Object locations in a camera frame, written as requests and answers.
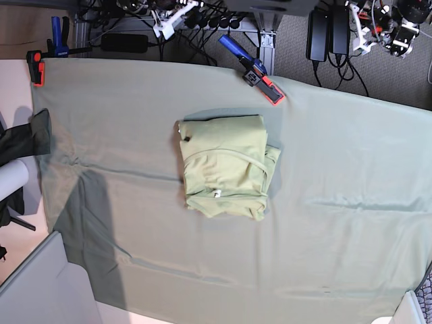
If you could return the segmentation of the light green T-shirt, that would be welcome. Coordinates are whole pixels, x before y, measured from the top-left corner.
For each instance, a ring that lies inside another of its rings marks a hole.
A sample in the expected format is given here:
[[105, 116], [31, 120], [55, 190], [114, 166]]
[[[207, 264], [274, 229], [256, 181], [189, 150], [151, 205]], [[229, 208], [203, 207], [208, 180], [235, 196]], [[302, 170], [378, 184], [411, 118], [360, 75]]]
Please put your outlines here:
[[268, 145], [261, 115], [180, 121], [184, 192], [189, 209], [263, 220], [281, 154]]

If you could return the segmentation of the black power adapter right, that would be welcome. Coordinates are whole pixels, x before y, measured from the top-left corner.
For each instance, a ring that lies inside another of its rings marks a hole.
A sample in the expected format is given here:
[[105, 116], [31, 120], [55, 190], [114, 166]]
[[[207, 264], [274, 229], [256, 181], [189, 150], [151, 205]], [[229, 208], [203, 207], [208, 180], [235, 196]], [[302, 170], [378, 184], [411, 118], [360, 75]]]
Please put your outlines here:
[[332, 7], [331, 14], [331, 52], [347, 55], [350, 42], [350, 27], [348, 9], [342, 5]]

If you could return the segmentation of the black power adapter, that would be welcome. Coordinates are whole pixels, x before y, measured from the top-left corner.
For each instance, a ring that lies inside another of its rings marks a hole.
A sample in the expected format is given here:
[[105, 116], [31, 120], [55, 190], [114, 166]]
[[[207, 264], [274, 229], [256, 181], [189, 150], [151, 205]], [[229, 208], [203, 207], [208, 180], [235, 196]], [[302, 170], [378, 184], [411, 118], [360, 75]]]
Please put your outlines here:
[[342, 5], [332, 7], [331, 14], [331, 52], [347, 55], [350, 42], [350, 27], [348, 9]]
[[327, 36], [329, 17], [326, 11], [314, 9], [308, 17], [306, 58], [311, 61], [327, 60]]

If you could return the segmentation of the black power brick under table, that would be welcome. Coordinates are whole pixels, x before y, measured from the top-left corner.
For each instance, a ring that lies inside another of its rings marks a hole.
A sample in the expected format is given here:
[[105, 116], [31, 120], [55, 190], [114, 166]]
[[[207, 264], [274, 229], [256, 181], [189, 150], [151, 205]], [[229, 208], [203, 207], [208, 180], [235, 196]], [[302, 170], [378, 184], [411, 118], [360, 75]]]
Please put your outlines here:
[[101, 37], [101, 49], [108, 52], [146, 53], [148, 37], [139, 34], [105, 34]]

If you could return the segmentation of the black power adapter left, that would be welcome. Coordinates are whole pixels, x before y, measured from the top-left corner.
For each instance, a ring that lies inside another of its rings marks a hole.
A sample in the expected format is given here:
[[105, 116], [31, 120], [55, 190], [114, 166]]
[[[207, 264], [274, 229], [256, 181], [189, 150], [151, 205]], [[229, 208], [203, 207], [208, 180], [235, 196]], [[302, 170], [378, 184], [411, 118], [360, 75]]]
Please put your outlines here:
[[329, 17], [326, 11], [314, 9], [308, 17], [306, 58], [311, 61], [327, 60], [327, 36]]

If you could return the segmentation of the grey power strip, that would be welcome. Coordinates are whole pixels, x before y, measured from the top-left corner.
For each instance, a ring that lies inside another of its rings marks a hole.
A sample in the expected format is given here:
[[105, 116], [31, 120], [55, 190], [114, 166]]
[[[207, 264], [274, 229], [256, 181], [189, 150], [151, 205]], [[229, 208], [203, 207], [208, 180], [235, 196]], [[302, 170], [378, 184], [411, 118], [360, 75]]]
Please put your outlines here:
[[203, 18], [199, 22], [186, 20], [179, 26], [179, 30], [222, 30], [222, 31], [254, 31], [254, 22], [248, 17], [214, 17]]

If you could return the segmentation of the aluminium table leg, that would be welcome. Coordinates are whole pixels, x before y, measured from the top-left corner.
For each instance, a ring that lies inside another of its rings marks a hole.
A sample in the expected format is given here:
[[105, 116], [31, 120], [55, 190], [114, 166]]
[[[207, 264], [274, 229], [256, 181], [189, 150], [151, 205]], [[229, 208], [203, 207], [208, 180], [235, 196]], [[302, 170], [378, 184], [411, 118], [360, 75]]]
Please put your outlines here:
[[274, 74], [276, 34], [282, 15], [254, 13], [256, 31], [245, 32], [246, 37], [257, 48], [258, 58], [263, 62], [268, 75]]

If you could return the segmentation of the blue orange clamp centre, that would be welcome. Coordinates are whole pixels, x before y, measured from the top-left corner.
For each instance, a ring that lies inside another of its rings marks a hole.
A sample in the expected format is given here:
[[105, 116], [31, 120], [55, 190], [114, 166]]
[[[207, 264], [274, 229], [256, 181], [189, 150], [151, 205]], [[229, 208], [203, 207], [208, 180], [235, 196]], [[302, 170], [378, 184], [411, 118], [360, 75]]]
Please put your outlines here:
[[285, 94], [268, 79], [267, 70], [259, 59], [250, 56], [242, 46], [227, 34], [221, 36], [219, 42], [244, 66], [246, 71], [242, 77], [249, 86], [259, 89], [272, 105], [278, 105], [285, 99]]

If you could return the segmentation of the blue orange clamp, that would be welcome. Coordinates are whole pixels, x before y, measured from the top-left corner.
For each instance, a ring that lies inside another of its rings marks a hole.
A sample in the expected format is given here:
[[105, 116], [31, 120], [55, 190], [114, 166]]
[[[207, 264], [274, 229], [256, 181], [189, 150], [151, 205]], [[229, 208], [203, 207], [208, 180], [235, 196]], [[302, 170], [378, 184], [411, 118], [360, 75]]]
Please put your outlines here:
[[47, 39], [47, 52], [36, 50], [28, 51], [26, 54], [30, 81], [37, 87], [42, 87], [45, 84], [45, 62], [43, 59], [69, 57], [70, 55], [92, 51], [91, 47], [69, 48], [70, 19], [67, 16], [62, 17], [62, 23], [60, 23], [59, 16], [53, 16], [51, 18], [51, 27], [52, 38]]
[[227, 34], [221, 36], [219, 42], [244, 66], [246, 71], [242, 77], [249, 86], [259, 89], [272, 105], [278, 105], [285, 99], [285, 94], [268, 79], [267, 70], [259, 59], [250, 56], [242, 46]]

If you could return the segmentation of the blue orange clamp left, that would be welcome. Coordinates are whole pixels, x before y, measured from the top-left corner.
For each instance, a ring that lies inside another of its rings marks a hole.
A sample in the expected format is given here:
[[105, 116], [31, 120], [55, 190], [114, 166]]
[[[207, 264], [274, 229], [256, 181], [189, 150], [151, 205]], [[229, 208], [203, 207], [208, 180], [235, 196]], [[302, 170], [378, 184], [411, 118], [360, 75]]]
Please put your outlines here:
[[69, 57], [70, 55], [92, 51], [91, 47], [69, 48], [70, 19], [67, 16], [62, 17], [62, 23], [60, 23], [59, 16], [53, 16], [51, 18], [51, 27], [52, 38], [47, 39], [47, 52], [36, 50], [28, 51], [26, 54], [30, 81], [37, 87], [42, 87], [45, 84], [45, 62], [43, 59]]

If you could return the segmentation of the dark green cloth piece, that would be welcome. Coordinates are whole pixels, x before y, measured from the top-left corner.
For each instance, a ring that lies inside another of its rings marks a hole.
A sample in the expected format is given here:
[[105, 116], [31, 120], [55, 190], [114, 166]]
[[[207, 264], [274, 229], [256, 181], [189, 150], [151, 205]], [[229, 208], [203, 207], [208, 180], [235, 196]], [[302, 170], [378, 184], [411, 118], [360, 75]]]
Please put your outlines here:
[[28, 124], [4, 129], [1, 126], [1, 166], [23, 157], [51, 152], [51, 118], [43, 109]]

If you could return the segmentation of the grey-green table cloth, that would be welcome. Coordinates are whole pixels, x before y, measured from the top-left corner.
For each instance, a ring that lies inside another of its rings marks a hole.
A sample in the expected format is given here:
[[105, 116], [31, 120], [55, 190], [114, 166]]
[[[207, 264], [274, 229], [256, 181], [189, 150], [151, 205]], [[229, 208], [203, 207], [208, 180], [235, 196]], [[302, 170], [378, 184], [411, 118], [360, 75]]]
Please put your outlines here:
[[[48, 59], [45, 215], [105, 304], [174, 323], [370, 323], [431, 264], [431, 113], [276, 77]], [[177, 122], [262, 115], [281, 149], [262, 221], [187, 209]]]

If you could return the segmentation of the grey patterned bin right bottom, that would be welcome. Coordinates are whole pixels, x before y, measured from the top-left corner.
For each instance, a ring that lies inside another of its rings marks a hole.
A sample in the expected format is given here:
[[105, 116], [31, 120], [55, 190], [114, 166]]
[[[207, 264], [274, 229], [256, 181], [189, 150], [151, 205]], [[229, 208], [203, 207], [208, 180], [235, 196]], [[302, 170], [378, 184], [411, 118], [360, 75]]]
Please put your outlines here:
[[431, 265], [418, 287], [405, 293], [390, 323], [431, 324]]

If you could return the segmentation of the grey bin left bottom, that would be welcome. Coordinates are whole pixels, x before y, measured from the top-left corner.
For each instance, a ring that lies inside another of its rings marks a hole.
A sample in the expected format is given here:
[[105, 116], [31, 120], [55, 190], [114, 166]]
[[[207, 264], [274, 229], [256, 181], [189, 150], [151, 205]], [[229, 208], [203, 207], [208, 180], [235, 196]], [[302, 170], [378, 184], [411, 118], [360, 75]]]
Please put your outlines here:
[[2, 323], [101, 323], [86, 270], [50, 234], [1, 284]]

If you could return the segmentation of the white cylindrical post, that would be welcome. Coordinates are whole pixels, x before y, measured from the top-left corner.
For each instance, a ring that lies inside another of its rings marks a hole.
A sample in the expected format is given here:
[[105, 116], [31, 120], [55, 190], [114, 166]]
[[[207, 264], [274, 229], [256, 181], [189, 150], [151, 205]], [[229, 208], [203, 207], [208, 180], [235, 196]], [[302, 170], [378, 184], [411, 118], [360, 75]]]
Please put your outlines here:
[[0, 168], [0, 200], [27, 184], [29, 171], [21, 160], [13, 160]]

